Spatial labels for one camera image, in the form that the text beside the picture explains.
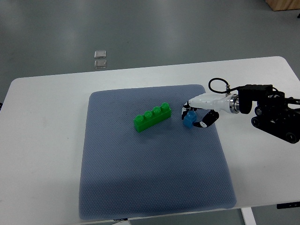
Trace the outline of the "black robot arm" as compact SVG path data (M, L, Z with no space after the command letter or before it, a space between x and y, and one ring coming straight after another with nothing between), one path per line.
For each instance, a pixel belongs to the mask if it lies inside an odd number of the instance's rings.
M256 114L251 124L268 134L295 144L300 140L300 109L292 109L289 105L299 105L297 98L285 97L272 85L247 84L237 88L239 111L249 114L252 103L256 102Z

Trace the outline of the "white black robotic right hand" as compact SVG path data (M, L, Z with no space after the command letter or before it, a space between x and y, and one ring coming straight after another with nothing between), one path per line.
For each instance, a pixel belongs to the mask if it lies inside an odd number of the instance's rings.
M199 122L190 124L198 128L207 128L219 118L219 111L238 114L240 112L239 96L237 94L209 94L204 93L188 100L182 107L181 119L187 116L188 112L197 109L209 110L209 112Z

